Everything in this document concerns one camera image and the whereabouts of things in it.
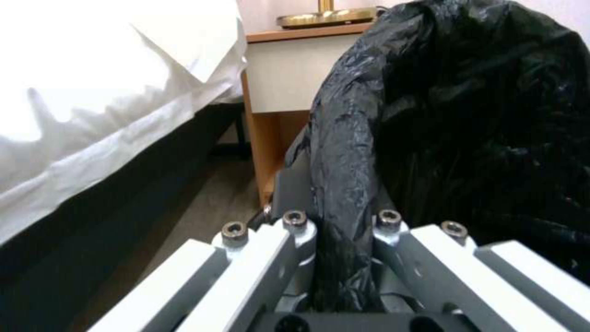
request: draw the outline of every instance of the metal bracket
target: metal bracket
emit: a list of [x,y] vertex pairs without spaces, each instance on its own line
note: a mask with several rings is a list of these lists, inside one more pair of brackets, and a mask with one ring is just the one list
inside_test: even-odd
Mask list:
[[565,331],[438,226],[403,232],[395,246],[376,240],[374,255],[428,311],[458,307],[482,330]]
[[589,330],[590,289],[517,241],[478,248],[475,256],[572,331]]
[[262,225],[178,331],[245,331],[258,313],[275,308],[298,263],[289,232]]
[[170,331],[205,295],[227,265],[223,250],[190,239],[90,331]]

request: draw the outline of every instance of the nightstand drawer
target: nightstand drawer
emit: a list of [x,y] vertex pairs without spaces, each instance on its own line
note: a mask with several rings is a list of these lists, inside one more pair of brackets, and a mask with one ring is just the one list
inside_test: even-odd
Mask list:
[[338,58],[360,34],[248,45],[248,86],[252,113],[309,110]]

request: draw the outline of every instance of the dark bed skirt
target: dark bed skirt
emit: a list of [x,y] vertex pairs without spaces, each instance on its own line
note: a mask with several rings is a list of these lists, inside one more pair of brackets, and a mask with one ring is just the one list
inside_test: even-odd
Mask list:
[[66,329],[142,236],[173,209],[243,107],[200,110],[116,173],[4,244],[0,330]]

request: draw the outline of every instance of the bed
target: bed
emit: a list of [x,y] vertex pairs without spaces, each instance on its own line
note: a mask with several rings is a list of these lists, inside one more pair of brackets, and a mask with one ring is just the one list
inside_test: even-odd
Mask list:
[[240,117],[237,6],[191,5],[0,23],[0,329],[67,328]]

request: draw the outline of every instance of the screw head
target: screw head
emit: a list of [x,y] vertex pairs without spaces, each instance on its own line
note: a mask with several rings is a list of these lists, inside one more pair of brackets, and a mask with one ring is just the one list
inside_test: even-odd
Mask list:
[[384,209],[379,211],[377,216],[377,227],[392,232],[399,231],[402,224],[402,216],[395,210]]
[[221,240],[225,246],[241,247],[248,243],[248,227],[243,222],[229,222],[221,228]]
[[307,215],[300,210],[289,210],[283,215],[283,227],[290,232],[301,232],[307,224]]
[[446,220],[441,223],[441,229],[446,235],[449,235],[460,245],[465,245],[465,241],[467,240],[468,235],[467,228],[465,226],[458,222]]

